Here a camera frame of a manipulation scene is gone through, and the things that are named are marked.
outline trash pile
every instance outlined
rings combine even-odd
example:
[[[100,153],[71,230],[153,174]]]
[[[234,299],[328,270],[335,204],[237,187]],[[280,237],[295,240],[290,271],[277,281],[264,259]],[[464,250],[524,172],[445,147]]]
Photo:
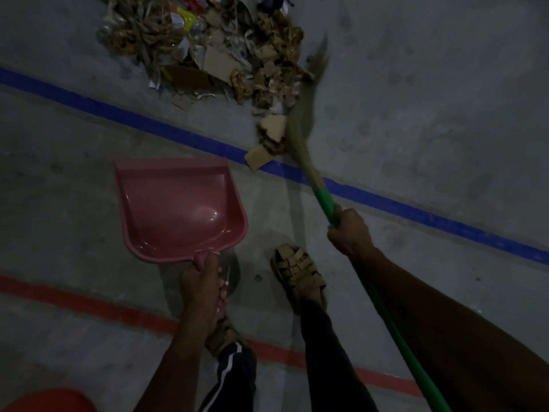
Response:
[[[300,82],[303,30],[289,0],[104,0],[98,37],[116,55],[142,62],[149,86],[163,83],[183,110],[205,96],[251,99],[271,155],[284,152],[285,114]]]

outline brown sandal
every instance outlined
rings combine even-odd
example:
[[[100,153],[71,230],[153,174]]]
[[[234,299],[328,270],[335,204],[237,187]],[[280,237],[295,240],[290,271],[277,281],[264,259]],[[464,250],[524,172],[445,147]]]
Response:
[[[219,353],[221,353],[223,348],[236,342],[246,345],[240,334],[234,328],[230,319],[225,317],[217,323],[214,332],[208,336],[204,346],[206,346],[212,356],[218,358]]]
[[[271,265],[278,281],[286,291],[286,295],[296,313],[299,313],[298,301],[308,296],[314,288],[322,291],[326,282],[317,270],[311,256],[299,246],[282,244],[275,250]],[[326,300],[322,295],[322,306],[326,308]]]

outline pink dustpan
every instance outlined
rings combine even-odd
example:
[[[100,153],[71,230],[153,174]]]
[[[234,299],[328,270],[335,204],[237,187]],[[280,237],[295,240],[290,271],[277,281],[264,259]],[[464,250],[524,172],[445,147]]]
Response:
[[[114,163],[127,248],[148,263],[195,262],[238,244],[248,219],[227,159]]]

